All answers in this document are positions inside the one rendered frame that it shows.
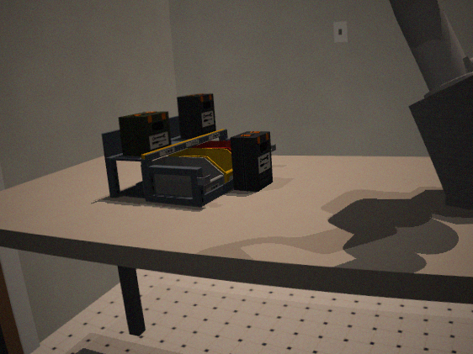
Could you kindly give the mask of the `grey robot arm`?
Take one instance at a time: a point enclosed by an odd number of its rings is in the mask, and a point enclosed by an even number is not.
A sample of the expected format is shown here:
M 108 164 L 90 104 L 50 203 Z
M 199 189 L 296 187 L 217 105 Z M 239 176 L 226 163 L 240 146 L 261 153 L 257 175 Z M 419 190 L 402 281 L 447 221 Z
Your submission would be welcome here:
M 424 98 L 473 75 L 439 0 L 389 0 L 428 86 Z M 463 76 L 464 75 L 464 76 Z

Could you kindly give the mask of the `red open bin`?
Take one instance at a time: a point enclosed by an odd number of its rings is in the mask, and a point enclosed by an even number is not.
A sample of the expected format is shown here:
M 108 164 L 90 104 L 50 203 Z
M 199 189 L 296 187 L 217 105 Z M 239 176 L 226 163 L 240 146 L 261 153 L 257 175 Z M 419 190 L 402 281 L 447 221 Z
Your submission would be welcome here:
M 231 142 L 210 140 L 200 145 L 193 146 L 192 148 L 227 149 L 229 152 L 231 152 Z

